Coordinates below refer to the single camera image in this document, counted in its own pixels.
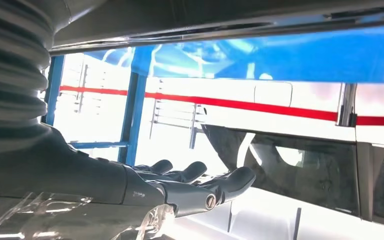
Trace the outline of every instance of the metal rack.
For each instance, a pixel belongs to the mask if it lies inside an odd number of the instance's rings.
[[[73,147],[77,149],[117,147],[119,148],[118,162],[131,166],[135,164],[142,108],[145,98],[145,87],[147,84],[153,50],[154,46],[151,45],[137,47],[134,51],[120,141],[70,143]],[[48,105],[48,112],[41,120],[43,123],[51,126],[54,125],[57,98],[60,93],[63,77],[64,59],[64,55],[53,56],[49,68],[49,87],[46,90],[44,98],[44,101]],[[147,70],[138,71],[138,69],[143,70],[143,66],[148,66],[148,68],[146,68]]]

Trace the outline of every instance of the plastic sheet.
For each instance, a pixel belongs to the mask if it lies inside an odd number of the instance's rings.
[[[136,240],[161,237],[167,226],[173,224],[174,219],[173,207],[168,204],[156,206],[143,219]]]
[[[160,236],[173,218],[169,205],[100,204],[46,192],[0,196],[0,240],[142,240]]]

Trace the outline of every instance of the car door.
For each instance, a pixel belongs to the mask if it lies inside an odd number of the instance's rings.
[[[384,237],[384,145],[358,144],[361,217],[366,232]]]
[[[232,234],[245,239],[356,237],[361,219],[355,142],[250,134],[243,165],[257,178],[232,203]]]

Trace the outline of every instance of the blue metal post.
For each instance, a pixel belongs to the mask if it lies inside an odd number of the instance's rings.
[[[135,164],[145,87],[153,50],[154,46],[136,47],[131,63],[130,83],[120,140],[120,142],[128,142],[129,146],[120,148],[118,154],[118,161],[130,166]]]
[[[41,120],[51,126],[54,125],[57,98],[58,94],[60,94],[61,80],[63,77],[64,59],[64,55],[53,56],[49,67],[49,85],[44,98],[47,103],[47,114],[43,116]]]

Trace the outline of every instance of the red stripe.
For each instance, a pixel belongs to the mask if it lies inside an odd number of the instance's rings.
[[[76,86],[60,86],[60,91],[73,91],[79,93],[97,93],[97,94],[112,94],[127,96],[127,90],[115,90],[107,88],[91,88],[91,87],[76,87]]]
[[[74,87],[74,86],[61,86],[60,91],[74,91],[74,92],[88,92],[88,93],[99,93],[99,94],[112,94],[112,95],[127,95],[126,90],[115,90],[105,88],[90,88],[90,87]],[[278,106],[270,104],[260,104],[254,102],[234,101],[227,99],[217,99],[200,96],[181,96],[181,95],[170,95],[162,93],[145,93],[145,98],[162,99],[162,100],[173,100],[180,102],[190,102],[195,104],[212,105],[218,107],[243,109],[250,111],[257,111],[270,114],[280,114],[293,117],[302,117],[309,119],[318,119],[326,121],[336,121],[338,114],[331,111],[322,111],[314,109],[305,109],[297,107]],[[361,126],[384,126],[383,116],[358,116],[357,125]]]
[[[384,116],[358,116],[357,125],[384,126]]]

